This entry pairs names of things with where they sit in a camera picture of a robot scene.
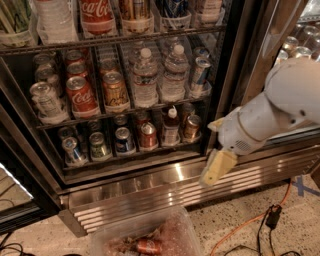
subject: red label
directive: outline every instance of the red label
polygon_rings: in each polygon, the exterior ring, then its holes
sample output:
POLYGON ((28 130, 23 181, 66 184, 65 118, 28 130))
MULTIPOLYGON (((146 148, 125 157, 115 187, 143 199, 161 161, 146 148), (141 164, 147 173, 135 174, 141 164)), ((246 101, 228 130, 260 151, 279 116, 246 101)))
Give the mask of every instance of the red label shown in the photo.
POLYGON ((107 0, 81 0, 81 11, 84 21, 110 20, 109 4, 107 0))

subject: refrigerator grille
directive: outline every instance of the refrigerator grille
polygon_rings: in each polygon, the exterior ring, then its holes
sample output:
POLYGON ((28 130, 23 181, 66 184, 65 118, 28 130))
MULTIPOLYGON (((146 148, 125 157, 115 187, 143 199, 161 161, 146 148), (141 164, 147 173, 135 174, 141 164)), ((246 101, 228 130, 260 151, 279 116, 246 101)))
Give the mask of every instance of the refrigerator grille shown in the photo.
POLYGON ((204 161, 176 164, 116 184, 75 192, 69 197, 70 211, 83 229, 92 233, 103 225, 146 212, 172 205, 189 206, 307 174, 319 158, 320 147, 314 146, 241 164, 207 188, 198 184, 204 161))

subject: coca-cola can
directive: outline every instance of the coca-cola can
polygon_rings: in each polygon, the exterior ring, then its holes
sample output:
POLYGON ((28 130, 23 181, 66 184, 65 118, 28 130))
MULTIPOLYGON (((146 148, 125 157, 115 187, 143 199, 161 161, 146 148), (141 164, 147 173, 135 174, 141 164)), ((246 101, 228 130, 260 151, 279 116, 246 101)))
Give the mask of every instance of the coca-cola can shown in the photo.
POLYGON ((151 148, 157 145, 157 130, 152 123, 147 122, 141 125, 139 142, 143 148, 151 148))
POLYGON ((67 67, 67 78, 81 76, 88 79, 89 73, 84 62, 74 62, 67 67))
POLYGON ((62 113, 62 104, 56 90, 47 82, 31 86, 32 101, 43 116, 56 117, 62 113))
POLYGON ((111 31, 111 7, 108 0, 79 0, 82 26, 89 33, 101 35, 111 31))
POLYGON ((98 107, 90 83, 81 76, 67 80, 66 92, 76 112, 87 112, 98 107))
POLYGON ((157 240, 139 239, 137 243, 137 251, 150 255, 160 255, 162 251, 162 244, 157 240))
POLYGON ((69 66, 70 64, 75 63, 75 62, 85 63, 86 58, 83 55, 83 53, 78 49, 68 50, 66 53, 64 62, 66 64, 66 66, 69 66))
POLYGON ((129 101, 125 81, 119 72, 105 74, 102 84, 107 106, 121 106, 129 101))

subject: bottle cap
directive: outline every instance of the bottle cap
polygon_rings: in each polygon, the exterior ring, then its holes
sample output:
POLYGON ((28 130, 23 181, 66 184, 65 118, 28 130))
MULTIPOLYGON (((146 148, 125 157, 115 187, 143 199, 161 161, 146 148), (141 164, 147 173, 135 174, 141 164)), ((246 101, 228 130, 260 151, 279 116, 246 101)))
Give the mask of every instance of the bottle cap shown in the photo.
POLYGON ((183 54, 184 53, 184 47, 180 44, 176 45, 174 48, 173 48, 173 51, 175 54, 183 54))
POLYGON ((141 57, 142 58, 150 58, 151 57, 151 51, 149 48, 143 48, 141 50, 141 57))
POLYGON ((177 110, 175 108, 170 108, 168 111, 168 116, 170 118, 175 118, 177 116, 177 110))

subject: silver can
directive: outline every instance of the silver can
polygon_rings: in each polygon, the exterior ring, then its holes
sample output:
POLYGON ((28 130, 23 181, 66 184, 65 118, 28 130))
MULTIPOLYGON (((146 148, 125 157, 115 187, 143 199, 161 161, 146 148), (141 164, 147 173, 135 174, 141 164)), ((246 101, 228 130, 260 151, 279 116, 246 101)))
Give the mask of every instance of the silver can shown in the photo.
POLYGON ((202 91, 209 75, 211 63, 208 58, 197 57, 192 75, 191 90, 202 91))
POLYGON ((104 161, 110 155, 111 150, 107 147, 102 132, 95 132, 89 137, 90 156, 93 161, 104 161))
POLYGON ((85 155, 81 152, 78 145, 78 140, 74 137, 69 137, 63 140, 62 148, 73 163, 81 162, 85 159, 85 155))
POLYGON ((32 101, 40 113, 46 117, 56 117, 62 113, 62 104, 56 90, 47 82, 31 86, 32 101))

